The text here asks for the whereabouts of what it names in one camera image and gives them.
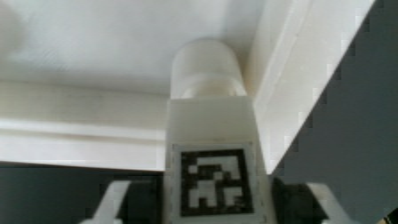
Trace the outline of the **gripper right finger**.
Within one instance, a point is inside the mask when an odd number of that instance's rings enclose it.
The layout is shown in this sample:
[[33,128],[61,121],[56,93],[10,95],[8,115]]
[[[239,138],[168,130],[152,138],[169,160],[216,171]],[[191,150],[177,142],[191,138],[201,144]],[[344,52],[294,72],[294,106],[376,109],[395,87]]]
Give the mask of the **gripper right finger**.
[[351,218],[329,186],[324,183],[308,183],[308,187],[328,215],[322,224],[361,224]]

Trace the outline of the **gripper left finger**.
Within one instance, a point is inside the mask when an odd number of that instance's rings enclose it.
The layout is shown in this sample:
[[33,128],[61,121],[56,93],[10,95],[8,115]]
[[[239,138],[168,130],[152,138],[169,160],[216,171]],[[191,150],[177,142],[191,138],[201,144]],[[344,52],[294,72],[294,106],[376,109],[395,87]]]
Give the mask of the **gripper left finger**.
[[81,224],[123,224],[118,214],[130,184],[130,181],[114,181],[111,183],[95,215],[81,222]]

